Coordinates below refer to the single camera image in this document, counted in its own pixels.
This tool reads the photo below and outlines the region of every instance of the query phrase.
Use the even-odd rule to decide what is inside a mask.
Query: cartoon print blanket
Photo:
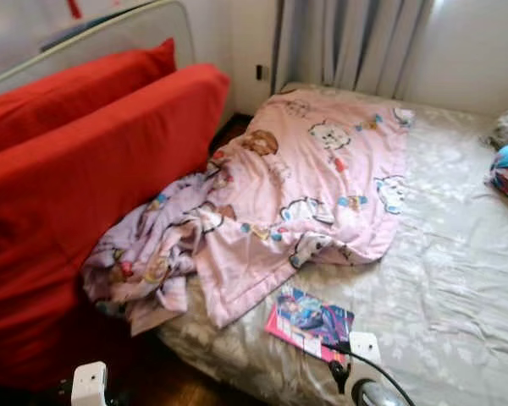
[[[403,202],[413,112],[320,91],[271,97],[204,174],[169,185],[111,228],[87,259],[85,289],[132,333],[187,309],[197,272],[226,326],[307,261],[377,260]]]

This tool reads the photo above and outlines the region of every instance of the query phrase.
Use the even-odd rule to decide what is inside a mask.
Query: power cord
[[[367,358],[363,358],[361,355],[352,353],[350,350],[350,343],[339,342],[336,345],[324,344],[324,346],[333,349],[335,351],[339,351],[341,354],[350,355],[350,357],[359,359],[360,361],[363,361],[365,364],[372,366],[375,370],[384,375],[384,377],[388,381],[391,382],[391,384],[395,387],[395,389],[397,389],[397,391],[399,391],[400,395],[408,402],[408,404],[410,404],[410,406],[416,406],[414,402],[412,402],[412,399],[410,399],[408,394],[405,392],[405,390],[402,387],[400,387],[397,381],[393,379],[381,366],[374,364],[371,360]]]

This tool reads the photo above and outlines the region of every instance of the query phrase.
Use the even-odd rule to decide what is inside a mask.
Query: red cushion
[[[182,69],[0,153],[0,384],[43,387],[117,342],[75,313],[80,265],[123,215],[203,166],[228,84],[211,65]]]
[[[96,111],[175,71],[174,41],[84,63],[0,95],[0,151]]]

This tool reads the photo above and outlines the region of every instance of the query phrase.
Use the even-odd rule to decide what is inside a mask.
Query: book cover
[[[348,342],[354,314],[334,304],[282,287],[265,326],[265,331],[327,362],[344,361],[345,356],[323,343]]]

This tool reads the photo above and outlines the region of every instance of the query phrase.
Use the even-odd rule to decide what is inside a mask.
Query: curtain
[[[282,0],[274,91],[290,81],[395,96],[427,0]]]

